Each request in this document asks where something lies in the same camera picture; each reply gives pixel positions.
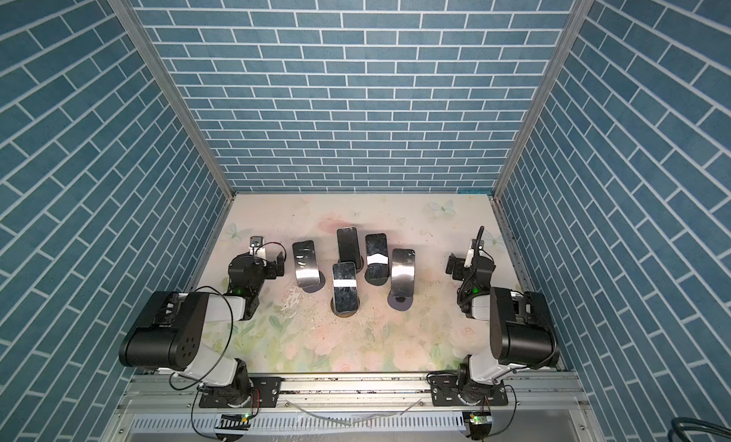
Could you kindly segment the purple phone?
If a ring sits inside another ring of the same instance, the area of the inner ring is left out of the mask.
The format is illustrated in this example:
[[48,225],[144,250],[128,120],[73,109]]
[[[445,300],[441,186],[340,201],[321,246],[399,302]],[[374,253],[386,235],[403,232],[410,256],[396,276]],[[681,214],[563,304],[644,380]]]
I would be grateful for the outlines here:
[[292,244],[295,279],[297,285],[306,293],[315,293],[325,285],[319,271],[315,245],[312,240]]

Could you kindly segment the black phone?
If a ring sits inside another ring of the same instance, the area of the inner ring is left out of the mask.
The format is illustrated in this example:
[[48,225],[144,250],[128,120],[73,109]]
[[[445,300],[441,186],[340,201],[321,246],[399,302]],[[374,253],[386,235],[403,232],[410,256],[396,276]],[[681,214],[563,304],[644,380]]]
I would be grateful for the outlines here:
[[394,249],[391,257],[391,291],[397,300],[413,298],[415,285],[415,251]]
[[367,269],[388,269],[390,272],[386,234],[366,235],[365,248],[367,249]]

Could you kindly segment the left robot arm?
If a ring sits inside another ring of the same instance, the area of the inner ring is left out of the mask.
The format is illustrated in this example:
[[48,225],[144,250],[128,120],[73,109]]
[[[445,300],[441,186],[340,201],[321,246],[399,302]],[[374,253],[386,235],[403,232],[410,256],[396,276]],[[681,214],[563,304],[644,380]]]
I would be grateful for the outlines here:
[[230,347],[238,321],[249,321],[259,306],[267,279],[285,274],[286,252],[266,259],[263,245],[238,255],[228,265],[228,291],[203,286],[188,293],[155,292],[122,341],[122,365],[168,369],[190,381],[182,391],[197,388],[202,409],[251,407],[253,413],[277,405],[282,379],[252,378],[247,364],[203,344],[207,324],[228,322]]

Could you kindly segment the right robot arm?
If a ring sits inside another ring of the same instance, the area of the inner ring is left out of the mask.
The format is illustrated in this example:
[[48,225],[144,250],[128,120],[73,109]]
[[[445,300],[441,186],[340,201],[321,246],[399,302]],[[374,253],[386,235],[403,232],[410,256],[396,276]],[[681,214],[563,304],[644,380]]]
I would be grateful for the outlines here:
[[436,407],[506,406],[504,381],[510,375],[558,364],[560,349],[546,298],[493,286],[495,269],[490,255],[448,258],[445,272],[461,282],[460,311],[467,320],[487,325],[487,333],[483,345],[468,350],[455,370],[426,376]]

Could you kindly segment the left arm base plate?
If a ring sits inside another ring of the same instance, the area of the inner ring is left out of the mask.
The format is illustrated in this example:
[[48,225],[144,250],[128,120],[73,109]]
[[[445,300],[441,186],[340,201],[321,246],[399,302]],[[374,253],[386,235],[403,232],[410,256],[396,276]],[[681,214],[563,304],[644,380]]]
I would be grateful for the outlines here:
[[275,408],[282,377],[249,377],[247,383],[235,379],[226,387],[205,387],[198,406],[202,409]]

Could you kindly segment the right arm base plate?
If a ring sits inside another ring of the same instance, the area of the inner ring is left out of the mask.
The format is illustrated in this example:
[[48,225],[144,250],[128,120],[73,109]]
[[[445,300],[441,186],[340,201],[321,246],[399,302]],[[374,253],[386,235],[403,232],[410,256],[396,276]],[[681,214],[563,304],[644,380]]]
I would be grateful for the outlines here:
[[428,373],[426,383],[435,407],[508,405],[504,387],[480,384],[470,378],[459,377],[458,373]]

